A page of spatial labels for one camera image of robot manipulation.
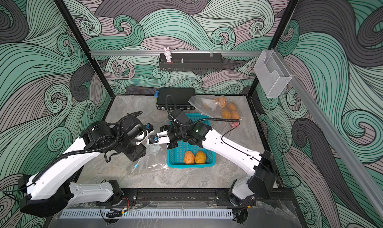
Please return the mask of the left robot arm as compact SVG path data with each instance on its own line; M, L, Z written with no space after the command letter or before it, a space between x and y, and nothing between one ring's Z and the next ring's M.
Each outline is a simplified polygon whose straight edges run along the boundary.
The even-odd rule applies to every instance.
M60 156L35 175L22 176L19 191L25 196L20 200L21 213L46 218L71 205L97 202L102 206L121 203L124 193L116 180L100 184L80 185L69 179L86 163L107 153L124 154L130 161L146 155L144 140L153 132L150 123L143 124L134 112L118 122L98 121L84 129L74 143Z

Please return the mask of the clear blue-zipper bag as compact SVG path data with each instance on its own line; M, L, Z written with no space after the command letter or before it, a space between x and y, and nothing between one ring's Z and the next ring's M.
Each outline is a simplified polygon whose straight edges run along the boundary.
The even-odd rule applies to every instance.
M131 174L148 174L167 171L167 151L160 145L149 145L147 154L134 165Z
M211 118L242 119L242 113L238 105L224 95L194 95L189 103Z

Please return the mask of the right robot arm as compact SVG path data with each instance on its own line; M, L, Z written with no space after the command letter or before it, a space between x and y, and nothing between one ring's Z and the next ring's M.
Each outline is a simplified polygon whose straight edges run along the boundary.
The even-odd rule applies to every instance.
M260 153L245 148L205 124L205 118L192 121L181 109L176 107L170 110L168 101L171 99L173 97L170 94L165 98L165 110L170 125L161 127L161 133L158 135L160 144L165 144L171 150L177 148L179 141L183 141L213 151L240 167L248 175L233 182L232 196L241 201L247 198L271 198L277 179L273 169L274 156L271 152Z

